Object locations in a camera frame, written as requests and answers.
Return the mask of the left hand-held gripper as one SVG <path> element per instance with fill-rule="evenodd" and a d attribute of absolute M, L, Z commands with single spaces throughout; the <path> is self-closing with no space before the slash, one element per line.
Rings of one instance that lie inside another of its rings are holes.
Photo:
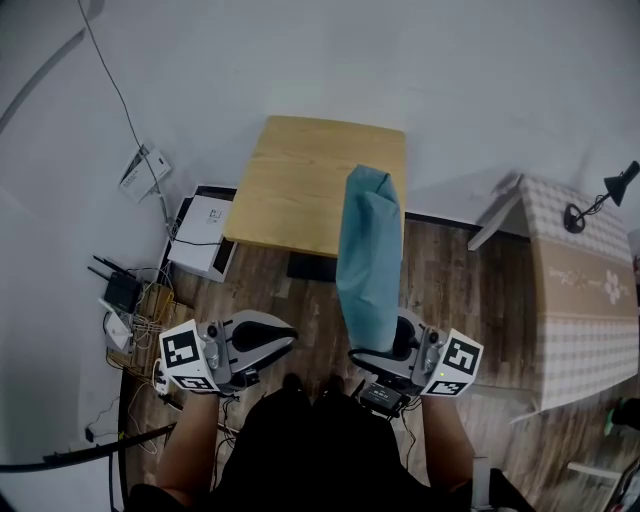
<path fill-rule="evenodd" d="M 226 336 L 221 321 L 189 320 L 160 335 L 160 367 L 181 390 L 233 395 L 257 385 L 256 370 L 288 352 L 297 337 L 296 329 L 280 318 L 255 310 L 233 314 Z"/>

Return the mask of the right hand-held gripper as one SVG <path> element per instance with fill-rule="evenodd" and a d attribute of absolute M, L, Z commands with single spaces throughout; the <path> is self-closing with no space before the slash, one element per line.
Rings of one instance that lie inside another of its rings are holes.
<path fill-rule="evenodd" d="M 398 309 L 393 352 L 350 350 L 350 360 L 411 396 L 454 398 L 474 383 L 483 346 L 451 329 L 426 328 L 413 312 Z"/>

